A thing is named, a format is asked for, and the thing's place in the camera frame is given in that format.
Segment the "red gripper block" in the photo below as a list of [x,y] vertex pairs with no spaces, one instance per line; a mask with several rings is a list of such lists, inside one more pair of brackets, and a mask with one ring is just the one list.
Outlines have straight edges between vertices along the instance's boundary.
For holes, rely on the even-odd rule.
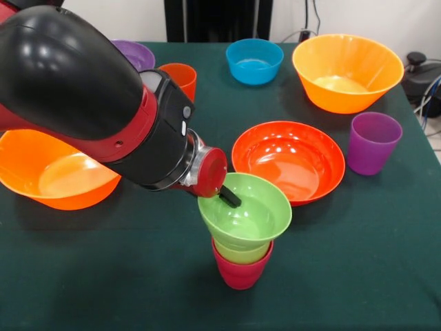
[[227,174],[227,157],[220,148],[203,146],[196,153],[192,167],[196,167],[196,183],[189,187],[192,194],[211,198],[219,193],[220,199],[228,206],[240,207],[240,198],[223,185]]

